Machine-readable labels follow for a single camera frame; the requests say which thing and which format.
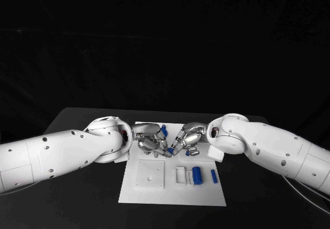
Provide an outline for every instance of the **table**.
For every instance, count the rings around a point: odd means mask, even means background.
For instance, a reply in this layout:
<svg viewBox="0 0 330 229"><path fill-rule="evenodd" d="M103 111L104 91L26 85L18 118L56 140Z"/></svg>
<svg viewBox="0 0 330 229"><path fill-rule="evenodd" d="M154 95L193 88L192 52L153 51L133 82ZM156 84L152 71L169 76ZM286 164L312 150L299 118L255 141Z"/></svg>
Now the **table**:
<svg viewBox="0 0 330 229"><path fill-rule="evenodd" d="M131 125L136 121L209 123L224 114L67 108L45 134L82 130L104 116L118 116ZM251 122L268 124L264 117L247 117ZM330 215L303 199L283 177L254 164L244 154L225 155L216 167L227 207L121 204L126 162L93 163L0 196L0 228L329 228Z"/></svg>

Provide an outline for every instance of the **metal robot hand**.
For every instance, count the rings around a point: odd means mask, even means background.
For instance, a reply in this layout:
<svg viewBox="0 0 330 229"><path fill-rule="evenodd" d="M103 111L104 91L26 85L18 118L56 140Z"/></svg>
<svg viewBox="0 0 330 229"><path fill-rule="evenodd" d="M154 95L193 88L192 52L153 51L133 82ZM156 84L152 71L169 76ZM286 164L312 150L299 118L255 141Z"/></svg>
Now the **metal robot hand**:
<svg viewBox="0 0 330 229"><path fill-rule="evenodd" d="M131 125L133 129L133 139L137 140L139 148L143 152L149 155L153 153L154 157L157 158L159 155L165 157L172 157L170 152L167 151L167 141L166 135L163 133L163 128L154 123L142 123Z"/></svg>
<svg viewBox="0 0 330 229"><path fill-rule="evenodd" d="M205 136L206 126L208 124L198 122L188 123L183 125L182 130L172 144L173 150L169 149L169 151L173 151L173 156L180 152L182 149L186 149L188 153L192 156L199 155L196 144L198 142L208 142Z"/></svg>

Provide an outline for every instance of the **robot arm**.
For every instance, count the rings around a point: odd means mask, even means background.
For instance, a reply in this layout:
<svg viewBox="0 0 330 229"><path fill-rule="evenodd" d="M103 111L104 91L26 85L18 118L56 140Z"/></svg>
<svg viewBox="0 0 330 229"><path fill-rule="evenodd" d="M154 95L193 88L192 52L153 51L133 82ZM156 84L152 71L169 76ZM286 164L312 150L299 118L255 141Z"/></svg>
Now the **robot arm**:
<svg viewBox="0 0 330 229"><path fill-rule="evenodd" d="M240 114L215 119L196 133L211 143L211 159L222 162L225 153L244 153L270 171L330 195L330 151L296 134L264 123L251 123ZM173 146L176 151L188 147L185 140L192 135L185 136Z"/></svg>
<svg viewBox="0 0 330 229"><path fill-rule="evenodd" d="M84 131L68 130L0 145L0 193L55 178L93 162L127 161L133 141L139 140L143 146L149 136L157 137L157 141L150 140L150 152L172 157L159 147L159 142L167 147L159 125L130 127L117 117L97 119Z"/></svg>

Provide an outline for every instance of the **white platform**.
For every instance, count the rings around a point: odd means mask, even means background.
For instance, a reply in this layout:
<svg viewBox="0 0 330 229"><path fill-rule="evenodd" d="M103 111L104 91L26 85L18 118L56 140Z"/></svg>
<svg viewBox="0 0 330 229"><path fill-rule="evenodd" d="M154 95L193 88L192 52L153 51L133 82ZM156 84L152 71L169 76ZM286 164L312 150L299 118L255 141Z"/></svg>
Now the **white platform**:
<svg viewBox="0 0 330 229"><path fill-rule="evenodd" d="M169 132L167 143L172 145L183 124L157 123L166 125ZM198 156L186 156L186 151L172 158L153 154L146 155L133 142L130 160L127 161L126 173L120 191L120 203L173 204L198 206L227 206L222 185L218 176L215 161L208 158L209 143L198 143L201 152ZM199 166L202 171L202 185L176 185L176 167L185 167L185 172ZM215 169L218 184L214 183L211 170Z"/></svg>

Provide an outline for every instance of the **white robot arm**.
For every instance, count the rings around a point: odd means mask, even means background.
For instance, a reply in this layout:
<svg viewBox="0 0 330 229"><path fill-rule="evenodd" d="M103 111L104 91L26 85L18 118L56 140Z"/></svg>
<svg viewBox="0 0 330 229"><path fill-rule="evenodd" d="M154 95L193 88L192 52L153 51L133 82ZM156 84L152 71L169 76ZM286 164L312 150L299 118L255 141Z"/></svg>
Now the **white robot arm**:
<svg viewBox="0 0 330 229"><path fill-rule="evenodd" d="M225 153L244 153L270 171L330 195L330 151L291 132L264 123L251 123L240 114L227 114L208 125L183 126L172 145L173 155L182 149L192 156L198 155L195 144L202 138L211 143L208 156L215 161L222 162Z"/></svg>
<svg viewBox="0 0 330 229"><path fill-rule="evenodd" d="M93 162L127 161L134 140L154 157L172 157L157 124L129 126L111 116L94 120L84 131L68 130L0 145L0 193L58 177Z"/></svg>

